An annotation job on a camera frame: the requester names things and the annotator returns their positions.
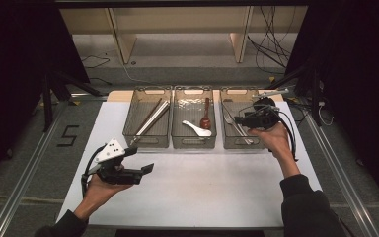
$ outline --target hand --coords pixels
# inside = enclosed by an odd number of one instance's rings
[[[249,129],[248,133],[256,135],[264,143],[264,146],[272,151],[273,156],[281,158],[287,151],[290,151],[288,143],[288,133],[284,125],[278,122],[268,130]]]
[[[87,220],[92,213],[112,196],[130,187],[132,185],[111,185],[103,182],[98,175],[93,175],[88,183],[85,197],[74,211],[74,214],[81,220]]]
[[[288,132],[281,122],[265,131],[249,129],[248,133],[259,137],[264,146],[272,151],[272,155],[278,160],[285,178],[300,174],[290,150]]]

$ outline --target white ceramic spoon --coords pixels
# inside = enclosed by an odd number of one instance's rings
[[[196,132],[196,134],[198,136],[211,136],[211,131],[210,130],[207,130],[207,129],[202,129],[192,123],[190,123],[189,121],[187,120],[183,120],[183,124],[185,125],[188,125],[190,127],[192,127],[192,129]]]

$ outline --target white table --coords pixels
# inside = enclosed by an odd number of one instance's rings
[[[314,190],[321,186],[310,163],[294,119],[285,102],[276,102],[294,125],[300,171]],[[95,150],[113,137],[127,147],[122,130],[129,102],[104,102],[59,217],[82,199],[81,175]],[[215,116],[220,118],[218,104]],[[140,169],[154,163],[140,185],[123,191],[96,211],[90,225],[109,228],[263,229],[282,227],[280,206],[283,179],[278,163],[267,150],[225,150],[221,120],[217,120],[214,149],[140,149],[123,165]]]

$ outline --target black sleeve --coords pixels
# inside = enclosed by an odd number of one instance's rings
[[[80,237],[85,232],[88,222],[84,222],[67,210],[54,226],[44,226],[36,233],[36,237]]]
[[[280,185],[284,194],[284,236],[346,236],[325,194],[313,191],[306,176],[291,176]]]

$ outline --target plastic container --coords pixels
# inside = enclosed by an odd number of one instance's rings
[[[220,89],[220,112],[223,129],[223,146],[225,149],[264,149],[264,145],[257,136],[250,136],[247,127],[242,128],[248,136],[241,135],[235,128],[234,116],[242,117],[244,112],[254,112],[252,98],[258,94],[258,88],[226,87]],[[229,114],[233,124],[224,117]]]
[[[133,92],[122,135],[128,146],[168,148],[172,91],[170,87],[137,87]],[[167,102],[167,108],[157,116],[141,135],[141,127]]]
[[[213,149],[217,136],[213,91],[210,86],[177,86],[174,89],[172,141],[176,149]],[[205,99],[209,99],[208,117],[211,136],[198,136],[183,120],[200,127]]]

